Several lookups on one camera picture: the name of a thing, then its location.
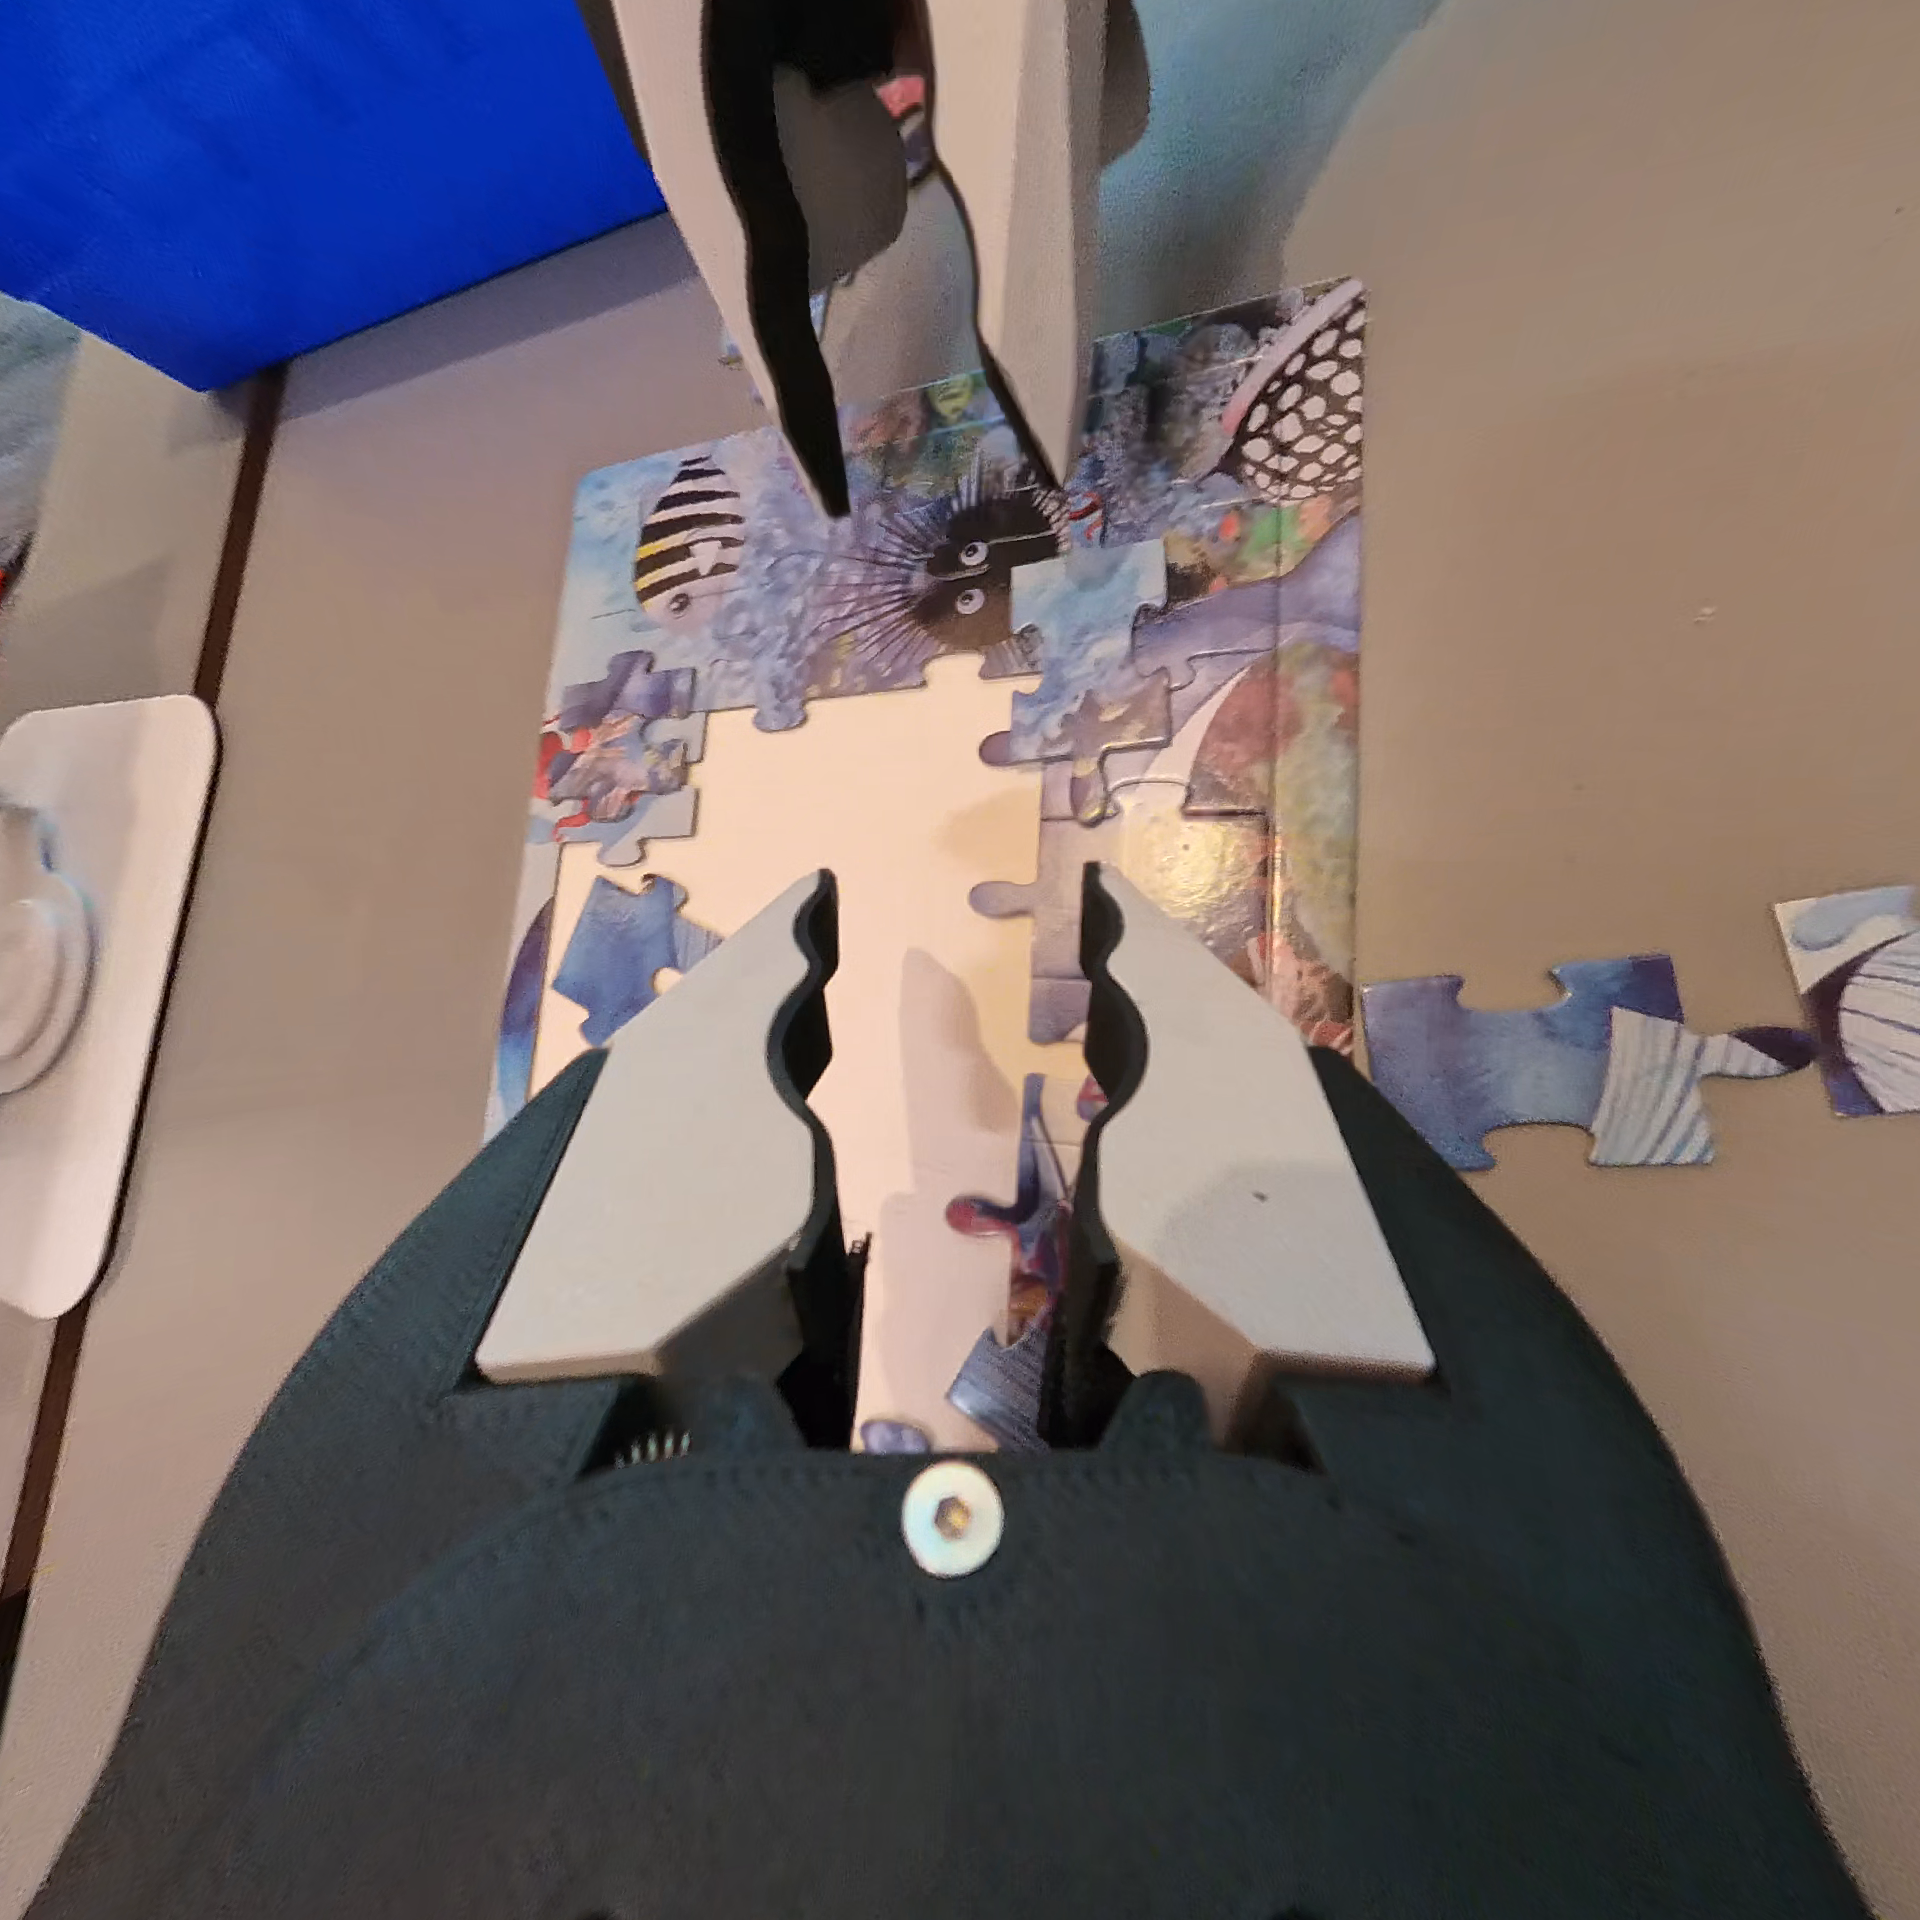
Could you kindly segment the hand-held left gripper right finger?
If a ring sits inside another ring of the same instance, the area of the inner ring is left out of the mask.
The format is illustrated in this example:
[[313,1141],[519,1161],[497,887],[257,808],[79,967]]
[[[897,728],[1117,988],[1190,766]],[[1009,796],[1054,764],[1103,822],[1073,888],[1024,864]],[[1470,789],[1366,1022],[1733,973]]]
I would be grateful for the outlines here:
[[1299,1028],[1109,861],[1084,868],[1097,1093],[1072,1186],[1067,1445],[1185,1376],[1215,1442],[1281,1378],[1423,1382],[1432,1343]]

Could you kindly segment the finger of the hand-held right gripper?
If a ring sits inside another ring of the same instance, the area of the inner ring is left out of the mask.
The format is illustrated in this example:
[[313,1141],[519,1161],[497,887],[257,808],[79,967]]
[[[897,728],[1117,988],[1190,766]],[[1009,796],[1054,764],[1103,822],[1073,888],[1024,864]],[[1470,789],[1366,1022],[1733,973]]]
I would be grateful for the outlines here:
[[1099,178],[1124,152],[1121,2],[926,2],[931,150],[1004,421],[1062,488],[1087,409]]
[[823,514],[848,470],[812,298],[904,223],[887,2],[580,4],[639,154]]

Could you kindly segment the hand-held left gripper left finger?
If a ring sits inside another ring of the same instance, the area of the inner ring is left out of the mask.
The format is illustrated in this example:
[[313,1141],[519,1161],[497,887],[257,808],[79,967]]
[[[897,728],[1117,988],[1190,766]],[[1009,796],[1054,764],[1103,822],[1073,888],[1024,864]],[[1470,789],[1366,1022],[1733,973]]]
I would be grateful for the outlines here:
[[846,1276],[832,1143],[837,882],[812,871],[592,1047],[588,1093],[475,1350],[493,1382],[780,1376],[796,1281]]

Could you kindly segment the dark blue puzzle piece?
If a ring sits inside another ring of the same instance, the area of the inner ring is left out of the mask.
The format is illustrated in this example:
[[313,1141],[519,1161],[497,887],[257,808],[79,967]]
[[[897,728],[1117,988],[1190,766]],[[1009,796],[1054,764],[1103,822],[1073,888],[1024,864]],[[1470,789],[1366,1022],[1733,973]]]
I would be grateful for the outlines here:
[[688,919],[686,888],[645,873],[636,887],[595,880],[567,937],[551,990],[582,1012],[588,1049],[656,1004],[661,973],[684,975],[723,944],[723,934]]

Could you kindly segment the light blue puzzle piece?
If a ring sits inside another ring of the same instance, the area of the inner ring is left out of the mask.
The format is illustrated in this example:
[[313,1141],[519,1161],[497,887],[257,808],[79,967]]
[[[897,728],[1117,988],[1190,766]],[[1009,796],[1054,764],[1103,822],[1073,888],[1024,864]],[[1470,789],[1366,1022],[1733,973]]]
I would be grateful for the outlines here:
[[1137,678],[1133,632],[1143,613],[1167,602],[1161,537],[1077,543],[1009,574],[1009,620],[1039,644],[1039,688],[1067,697]]

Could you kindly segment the sea animal jigsaw puzzle tray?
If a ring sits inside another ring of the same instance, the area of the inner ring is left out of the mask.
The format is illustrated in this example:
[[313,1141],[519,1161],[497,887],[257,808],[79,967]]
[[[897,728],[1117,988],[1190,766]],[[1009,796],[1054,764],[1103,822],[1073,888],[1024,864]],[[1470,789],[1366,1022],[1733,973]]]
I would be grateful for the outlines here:
[[[1084,1082],[1080,871],[1111,861],[1352,1047],[1366,294],[1289,285],[1094,342],[1064,486],[983,374],[843,412],[825,518],[771,428],[589,470],[571,506],[486,1128],[579,1052],[595,880],[728,934],[837,871],[823,1113],[871,1237],[861,1416],[1031,1448]],[[1161,537],[1137,678],[1039,688],[1009,574]]]

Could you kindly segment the blue puzzle piece striped end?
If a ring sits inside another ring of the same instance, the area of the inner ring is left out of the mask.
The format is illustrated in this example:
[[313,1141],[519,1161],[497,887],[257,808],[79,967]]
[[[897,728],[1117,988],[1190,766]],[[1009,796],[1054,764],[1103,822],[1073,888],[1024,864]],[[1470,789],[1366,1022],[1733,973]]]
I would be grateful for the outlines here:
[[1816,1056],[1796,1025],[1696,1033],[1667,952],[1566,961],[1552,980],[1549,1004],[1500,1012],[1468,1005],[1461,975],[1359,990],[1376,1085],[1451,1167],[1487,1169],[1487,1133],[1521,1124],[1574,1127],[1598,1167],[1712,1162],[1701,1082],[1768,1080]]

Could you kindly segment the large blue plastic bin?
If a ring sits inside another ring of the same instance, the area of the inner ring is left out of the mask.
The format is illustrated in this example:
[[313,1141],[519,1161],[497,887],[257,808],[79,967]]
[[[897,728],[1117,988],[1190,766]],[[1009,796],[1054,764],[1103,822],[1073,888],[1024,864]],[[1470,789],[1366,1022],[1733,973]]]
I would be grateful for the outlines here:
[[5,2],[1,285],[208,393],[664,208],[568,2]]

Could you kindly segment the white blue striped puzzle piece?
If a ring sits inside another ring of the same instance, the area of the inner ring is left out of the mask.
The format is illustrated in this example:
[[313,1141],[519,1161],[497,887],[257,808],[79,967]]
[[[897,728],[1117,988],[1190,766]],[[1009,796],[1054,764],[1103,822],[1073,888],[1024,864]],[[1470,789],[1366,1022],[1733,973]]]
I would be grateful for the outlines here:
[[1839,1118],[1917,1113],[1912,885],[1775,902],[1788,968]]

